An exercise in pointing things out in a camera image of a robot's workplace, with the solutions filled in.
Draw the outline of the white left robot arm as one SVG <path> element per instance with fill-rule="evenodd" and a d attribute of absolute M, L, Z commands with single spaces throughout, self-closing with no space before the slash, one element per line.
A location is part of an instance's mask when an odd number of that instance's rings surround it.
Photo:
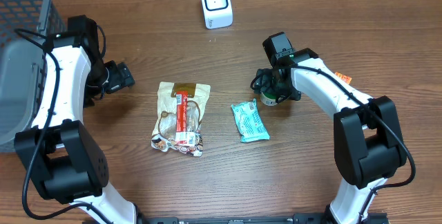
<path fill-rule="evenodd" d="M 145 223 L 139 207 L 110 183 L 104 152 L 83 123 L 84 108 L 135 83 L 125 63 L 104 61 L 102 27 L 79 15 L 68 19 L 67 31 L 37 40 L 29 30 L 15 32 L 42 51 L 46 64 L 37 114 L 14 139 L 26 168 L 24 212 L 47 220 L 80 208 L 97 223 Z"/>

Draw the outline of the brown snack bag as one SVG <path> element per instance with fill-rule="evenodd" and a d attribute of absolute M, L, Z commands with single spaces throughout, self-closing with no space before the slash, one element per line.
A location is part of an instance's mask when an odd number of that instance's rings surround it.
<path fill-rule="evenodd" d="M 195 134 L 195 146 L 176 144 L 176 93 L 187 91 L 187 131 Z M 172 149 L 193 157 L 203 154 L 202 119 L 211 87 L 207 84 L 161 82 L 157 91 L 157 122 L 151 135 L 151 146 L 163 152 Z"/>

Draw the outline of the teal snack packet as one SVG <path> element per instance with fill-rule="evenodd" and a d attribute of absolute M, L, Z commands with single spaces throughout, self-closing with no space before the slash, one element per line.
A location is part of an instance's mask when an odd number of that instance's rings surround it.
<path fill-rule="evenodd" d="M 252 99 L 252 101 L 249 102 L 232 104 L 231 109 L 238 132 L 241 135 L 241 142 L 248 143 L 270 139 L 270 135 L 258 113 L 256 99 Z"/>

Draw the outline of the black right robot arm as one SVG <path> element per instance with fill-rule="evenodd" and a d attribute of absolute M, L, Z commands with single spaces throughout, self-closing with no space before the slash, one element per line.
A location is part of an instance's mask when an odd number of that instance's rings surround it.
<path fill-rule="evenodd" d="M 388 223 L 387 214 L 371 213 L 381 189 L 412 182 L 389 183 L 396 170 L 412 162 L 404 144 L 395 104 L 373 98 L 331 72 L 313 50 L 296 50 L 284 32 L 262 43 L 270 68 L 259 69 L 252 90 L 267 106 L 310 97 L 333 120 L 334 160 L 342 176 L 338 193 L 322 213 L 294 214 L 293 223 Z"/>

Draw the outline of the green lid jar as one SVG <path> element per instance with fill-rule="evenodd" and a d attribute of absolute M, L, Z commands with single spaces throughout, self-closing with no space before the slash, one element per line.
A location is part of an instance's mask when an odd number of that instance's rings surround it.
<path fill-rule="evenodd" d="M 260 93 L 260 100 L 264 105 L 275 106 L 277 105 L 276 96 L 269 93 Z"/>

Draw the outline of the orange snack packet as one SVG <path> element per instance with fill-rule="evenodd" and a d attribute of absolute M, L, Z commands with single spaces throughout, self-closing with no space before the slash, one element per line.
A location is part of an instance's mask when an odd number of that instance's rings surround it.
<path fill-rule="evenodd" d="M 350 76 L 344 75 L 339 72 L 335 72 L 335 75 L 340 78 L 342 81 L 344 81 L 346 84 L 351 84 L 352 78 Z"/>

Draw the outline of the red white snack bar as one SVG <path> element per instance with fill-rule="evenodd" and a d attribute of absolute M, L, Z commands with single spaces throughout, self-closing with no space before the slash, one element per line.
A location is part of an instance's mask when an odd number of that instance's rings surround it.
<path fill-rule="evenodd" d="M 176 144 L 187 147 L 195 146 L 195 134 L 192 131 L 187 131 L 187 91 L 178 91 L 176 93 Z"/>

